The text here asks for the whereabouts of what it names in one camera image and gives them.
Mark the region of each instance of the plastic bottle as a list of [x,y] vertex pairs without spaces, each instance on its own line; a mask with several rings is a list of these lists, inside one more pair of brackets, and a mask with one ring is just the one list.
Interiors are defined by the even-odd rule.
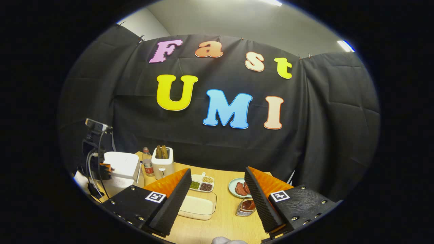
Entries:
[[152,168],[151,158],[152,156],[149,153],[149,149],[143,148],[142,161],[147,176],[154,176],[154,169]]

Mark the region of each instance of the letter m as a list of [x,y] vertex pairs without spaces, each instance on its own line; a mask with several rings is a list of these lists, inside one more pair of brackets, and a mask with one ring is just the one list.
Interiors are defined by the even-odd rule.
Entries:
[[210,104],[208,107],[207,118],[203,121],[204,125],[218,125],[216,119],[218,114],[223,126],[226,126],[233,115],[233,120],[229,124],[232,128],[247,129],[249,127],[249,124],[247,123],[247,111],[249,103],[253,99],[251,95],[240,93],[235,97],[230,105],[221,90],[208,90],[207,95],[210,97]]

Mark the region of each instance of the peach letter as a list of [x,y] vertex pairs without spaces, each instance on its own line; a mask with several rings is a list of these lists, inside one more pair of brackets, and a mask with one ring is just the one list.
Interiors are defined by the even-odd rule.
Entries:
[[278,96],[267,96],[265,100],[268,102],[268,118],[264,123],[264,127],[271,130],[278,130],[282,128],[280,123],[280,105],[283,99]]
[[215,41],[209,41],[199,44],[199,48],[194,53],[200,58],[218,58],[223,55],[223,53],[221,52],[221,43]]
[[248,69],[261,72],[265,69],[265,65],[261,62],[264,61],[264,57],[259,53],[248,52],[246,53],[246,61],[244,64]]
[[292,68],[293,65],[288,63],[286,58],[275,58],[274,61],[277,62],[277,72],[279,75],[285,79],[290,79],[292,75],[288,73],[288,67]]

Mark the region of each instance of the meat slice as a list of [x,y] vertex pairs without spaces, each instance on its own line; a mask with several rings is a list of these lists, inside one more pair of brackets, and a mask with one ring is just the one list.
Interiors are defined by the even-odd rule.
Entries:
[[249,187],[247,186],[247,183],[244,183],[244,191],[247,192],[247,194],[250,194]]
[[244,190],[243,184],[241,182],[237,182],[237,186],[235,187],[235,192],[238,195],[247,196],[247,192]]

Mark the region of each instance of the black curtain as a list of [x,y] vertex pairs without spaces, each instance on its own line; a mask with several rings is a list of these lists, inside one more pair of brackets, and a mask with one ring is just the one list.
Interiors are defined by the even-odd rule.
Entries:
[[[182,39],[162,63],[149,63],[157,43]],[[204,41],[222,43],[223,56],[199,58]],[[265,70],[245,67],[247,52],[263,55]],[[291,79],[277,73],[274,58],[292,64]],[[190,105],[168,111],[156,101],[156,77],[171,74],[171,99],[181,98],[183,75],[198,77]],[[229,103],[239,93],[253,97],[247,129],[206,126],[209,98],[220,89]],[[284,99],[280,130],[269,130],[266,96]],[[101,35],[68,76],[59,110],[59,134],[68,168],[81,155],[86,117],[114,126],[117,151],[135,153],[166,145],[176,162],[204,168],[243,171],[252,166],[293,185],[306,184],[326,197],[344,198],[361,179],[375,152],[379,105],[373,82],[355,53],[327,53],[310,58],[229,36],[182,35],[138,43],[121,26]]]

